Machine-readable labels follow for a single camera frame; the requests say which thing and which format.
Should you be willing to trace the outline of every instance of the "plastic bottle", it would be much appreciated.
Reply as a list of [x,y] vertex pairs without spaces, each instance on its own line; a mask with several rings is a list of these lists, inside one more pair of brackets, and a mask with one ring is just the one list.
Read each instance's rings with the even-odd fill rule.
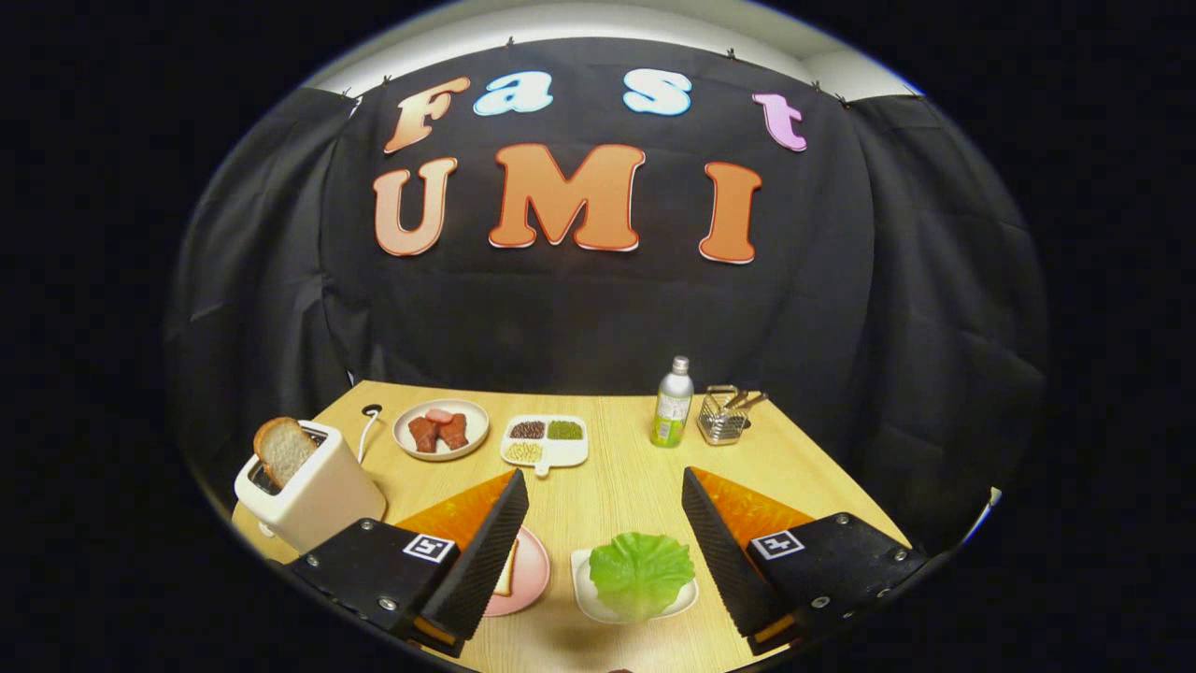
[[689,359],[673,359],[673,369],[660,381],[657,391],[657,416],[652,422],[652,443],[676,447],[689,421],[689,405],[694,400],[694,381],[689,378]]

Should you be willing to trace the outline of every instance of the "lettuce leaf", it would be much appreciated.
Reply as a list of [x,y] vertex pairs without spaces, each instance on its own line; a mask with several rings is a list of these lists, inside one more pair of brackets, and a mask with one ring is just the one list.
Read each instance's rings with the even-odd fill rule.
[[692,579],[689,545],[669,536],[623,533],[590,553],[598,600],[628,622],[659,616]]

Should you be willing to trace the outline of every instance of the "meat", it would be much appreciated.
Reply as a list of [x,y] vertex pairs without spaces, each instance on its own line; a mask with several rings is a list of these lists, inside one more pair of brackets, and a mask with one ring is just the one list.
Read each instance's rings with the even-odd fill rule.
[[407,429],[411,432],[411,438],[415,439],[415,451],[421,454],[437,453],[437,435],[440,432],[439,426],[420,416],[408,423]]
[[450,449],[459,449],[468,445],[469,440],[465,439],[465,415],[452,415],[452,422],[448,426],[440,427],[440,439],[448,445]]
[[448,426],[452,423],[452,415],[443,409],[429,409],[428,414],[423,415],[432,423],[439,423],[440,426]]

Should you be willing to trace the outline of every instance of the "toaster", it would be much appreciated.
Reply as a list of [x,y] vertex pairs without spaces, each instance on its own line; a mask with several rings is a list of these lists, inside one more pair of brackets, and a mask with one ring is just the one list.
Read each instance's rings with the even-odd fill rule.
[[317,448],[286,487],[279,489],[270,482],[255,454],[237,475],[233,490],[261,524],[304,555],[350,524],[382,520],[386,497],[340,430],[310,421],[299,426]]

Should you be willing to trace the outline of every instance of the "metal basket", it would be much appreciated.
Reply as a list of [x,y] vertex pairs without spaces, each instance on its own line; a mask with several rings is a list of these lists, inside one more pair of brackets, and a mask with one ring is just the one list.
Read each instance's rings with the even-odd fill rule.
[[748,427],[748,410],[727,410],[726,404],[739,394],[734,386],[709,386],[697,415],[697,428],[712,446],[734,445]]

